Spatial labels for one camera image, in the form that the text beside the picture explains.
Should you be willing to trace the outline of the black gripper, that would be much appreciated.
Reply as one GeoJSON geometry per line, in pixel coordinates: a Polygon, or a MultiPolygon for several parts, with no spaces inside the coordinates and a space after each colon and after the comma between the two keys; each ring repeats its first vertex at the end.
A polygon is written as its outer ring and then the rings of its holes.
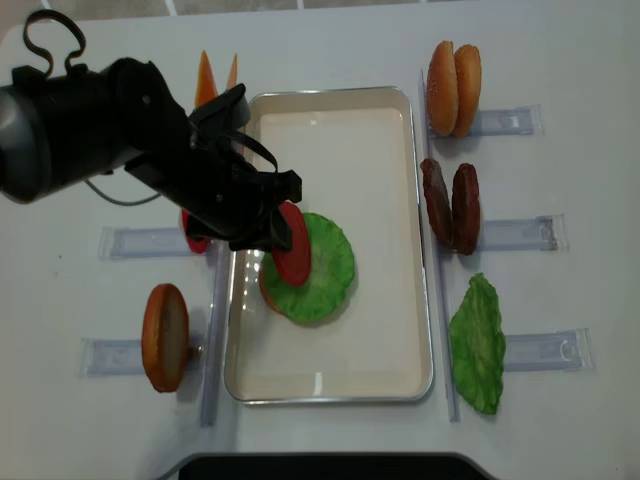
{"type": "Polygon", "coordinates": [[[194,110],[190,145],[181,153],[144,153],[125,171],[233,250],[290,251],[293,234],[279,207],[301,201],[302,179],[280,172],[273,154],[242,131],[250,120],[245,92],[240,83],[194,110]]]}

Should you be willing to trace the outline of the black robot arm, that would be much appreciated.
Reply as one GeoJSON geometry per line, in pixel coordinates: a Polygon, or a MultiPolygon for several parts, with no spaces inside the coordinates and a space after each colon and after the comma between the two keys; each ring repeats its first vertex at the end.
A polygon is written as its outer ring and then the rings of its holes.
{"type": "Polygon", "coordinates": [[[187,113],[152,63],[124,58],[53,79],[16,68],[1,90],[2,193],[28,204],[121,168],[189,212],[192,234],[234,250],[288,250],[293,234],[279,208],[301,199],[302,182],[243,157],[266,154],[243,132],[245,92],[237,85],[187,113]]]}

